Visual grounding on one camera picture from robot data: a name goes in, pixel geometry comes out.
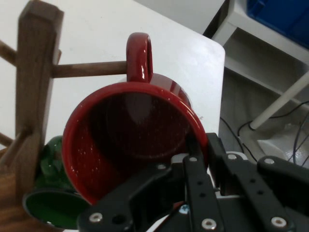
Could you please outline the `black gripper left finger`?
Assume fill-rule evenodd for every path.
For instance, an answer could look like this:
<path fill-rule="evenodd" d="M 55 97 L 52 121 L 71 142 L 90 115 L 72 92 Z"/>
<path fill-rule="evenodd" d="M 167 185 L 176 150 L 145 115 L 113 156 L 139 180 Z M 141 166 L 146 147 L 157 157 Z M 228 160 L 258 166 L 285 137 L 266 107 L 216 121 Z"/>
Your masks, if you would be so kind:
<path fill-rule="evenodd" d="M 224 223 L 197 139 L 180 163 L 149 164 L 77 220 L 81 232 L 222 232 Z"/>

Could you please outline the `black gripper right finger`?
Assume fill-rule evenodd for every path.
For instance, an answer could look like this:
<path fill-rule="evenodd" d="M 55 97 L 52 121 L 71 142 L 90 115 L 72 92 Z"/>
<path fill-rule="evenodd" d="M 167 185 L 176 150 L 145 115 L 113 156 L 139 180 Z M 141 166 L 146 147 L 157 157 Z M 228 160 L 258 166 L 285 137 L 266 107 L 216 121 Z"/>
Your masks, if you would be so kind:
<path fill-rule="evenodd" d="M 309 170 L 275 156 L 256 164 L 229 158 L 221 139 L 208 133 L 208 162 L 227 232 L 307 232 Z"/>

